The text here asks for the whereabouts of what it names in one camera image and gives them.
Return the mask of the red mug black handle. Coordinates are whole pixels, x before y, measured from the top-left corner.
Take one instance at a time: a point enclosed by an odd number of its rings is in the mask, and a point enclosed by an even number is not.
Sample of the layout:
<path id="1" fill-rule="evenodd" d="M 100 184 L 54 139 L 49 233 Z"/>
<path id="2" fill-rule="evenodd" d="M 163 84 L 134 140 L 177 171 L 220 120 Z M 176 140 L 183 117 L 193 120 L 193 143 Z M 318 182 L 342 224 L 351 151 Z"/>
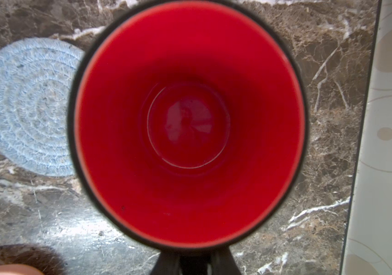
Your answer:
<path id="1" fill-rule="evenodd" d="M 160 251 L 154 275 L 238 275 L 230 246 L 283 204 L 308 108 L 280 37 L 232 1 L 149 1 L 106 27 L 72 84 L 67 134 L 95 207 Z"/>

